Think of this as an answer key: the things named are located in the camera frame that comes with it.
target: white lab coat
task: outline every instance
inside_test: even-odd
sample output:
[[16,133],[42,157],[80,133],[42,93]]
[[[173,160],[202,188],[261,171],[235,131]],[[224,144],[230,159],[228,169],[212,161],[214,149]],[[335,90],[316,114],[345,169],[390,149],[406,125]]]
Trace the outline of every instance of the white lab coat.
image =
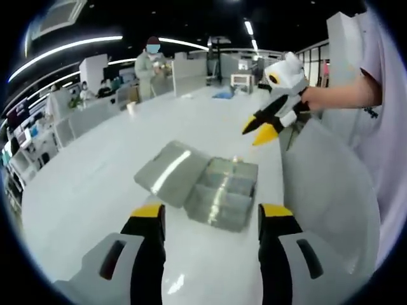
[[[155,61],[160,65],[165,63],[165,58],[161,53],[158,53]],[[154,72],[153,62],[148,57],[148,53],[143,51],[134,64],[135,75],[139,78],[139,93],[142,101],[149,100],[154,96],[153,81],[157,77]]]
[[89,89],[82,90],[80,93],[81,100],[94,100],[96,99],[95,94]]
[[52,116],[54,121],[64,118],[71,112],[69,108],[70,101],[71,94],[65,88],[51,92],[46,100],[45,114]]

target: office desk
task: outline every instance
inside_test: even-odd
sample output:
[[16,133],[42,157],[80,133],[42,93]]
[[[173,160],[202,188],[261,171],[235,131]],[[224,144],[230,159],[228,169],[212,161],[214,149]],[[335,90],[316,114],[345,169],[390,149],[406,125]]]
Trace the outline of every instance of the office desk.
[[33,257],[51,281],[68,280],[81,258],[107,234],[120,232],[149,193],[134,175],[168,142],[179,140],[213,156],[239,156],[259,165],[249,227],[230,233],[189,220],[167,206],[164,304],[261,304],[258,263],[259,203],[282,204],[279,141],[253,147],[256,133],[242,136],[261,92],[212,99],[202,88],[194,98],[168,93],[109,119],[54,157],[23,194],[22,222]]
[[34,162],[39,161],[41,166],[44,165],[43,160],[41,159],[43,153],[48,153],[50,158],[53,158],[58,153],[53,138],[53,128],[44,128],[35,137],[21,145],[21,148],[28,150],[30,145],[35,148],[35,151],[29,151],[29,156]]

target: person's hand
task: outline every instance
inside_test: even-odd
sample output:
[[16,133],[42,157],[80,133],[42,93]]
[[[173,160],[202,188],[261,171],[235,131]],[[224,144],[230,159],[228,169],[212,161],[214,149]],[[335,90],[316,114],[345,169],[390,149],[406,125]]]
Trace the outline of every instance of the person's hand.
[[301,101],[307,103],[311,111],[319,111],[324,107],[318,103],[318,90],[317,87],[308,87],[301,96]]

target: small white box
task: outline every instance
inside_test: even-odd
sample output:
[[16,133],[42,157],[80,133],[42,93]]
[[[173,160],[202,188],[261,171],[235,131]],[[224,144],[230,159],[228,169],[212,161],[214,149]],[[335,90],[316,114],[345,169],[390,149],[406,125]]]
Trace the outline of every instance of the small white box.
[[236,90],[251,94],[254,87],[254,76],[252,74],[232,74],[230,84]]

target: workstation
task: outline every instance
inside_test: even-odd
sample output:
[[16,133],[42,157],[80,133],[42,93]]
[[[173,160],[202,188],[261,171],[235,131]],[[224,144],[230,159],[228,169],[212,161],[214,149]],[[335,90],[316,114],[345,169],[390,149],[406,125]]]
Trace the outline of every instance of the workstation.
[[[16,99],[8,112],[29,115],[10,128],[19,150],[9,139],[3,164],[21,186],[11,195],[24,246],[51,285],[78,304],[136,304],[141,288],[130,278],[150,262],[129,236],[154,245],[156,237],[124,232],[144,218],[163,234],[165,258],[155,266],[162,304],[341,304],[357,292],[378,256],[373,183],[341,138],[347,124],[297,108],[311,82],[329,87],[356,75],[339,67],[357,60],[329,48],[338,40],[354,46],[342,15],[325,20],[329,39],[293,52],[259,49],[248,20],[249,48],[234,48],[231,34],[198,40],[205,46],[152,36],[158,42],[124,48],[132,58],[96,45],[72,60],[68,78]],[[155,64],[158,51],[165,65]],[[55,84],[68,99],[50,90]],[[262,121],[245,127],[251,116]],[[106,275],[109,260],[116,269]],[[140,287],[151,284],[149,274]]]

